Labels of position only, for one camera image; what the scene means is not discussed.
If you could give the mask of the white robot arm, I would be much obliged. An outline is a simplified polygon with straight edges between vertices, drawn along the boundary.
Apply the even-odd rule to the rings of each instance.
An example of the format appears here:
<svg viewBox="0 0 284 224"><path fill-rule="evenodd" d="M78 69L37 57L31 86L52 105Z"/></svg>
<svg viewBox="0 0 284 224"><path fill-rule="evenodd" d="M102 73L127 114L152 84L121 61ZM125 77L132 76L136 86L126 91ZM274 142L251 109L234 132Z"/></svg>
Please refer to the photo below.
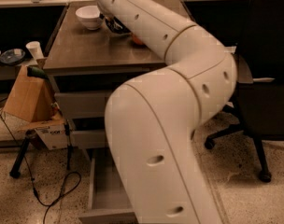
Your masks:
<svg viewBox="0 0 284 224"><path fill-rule="evenodd" d="M234 57L194 21L151 0L96 0L163 59L109 97L106 136L141 224L223 224L192 147L233 94Z"/></svg>

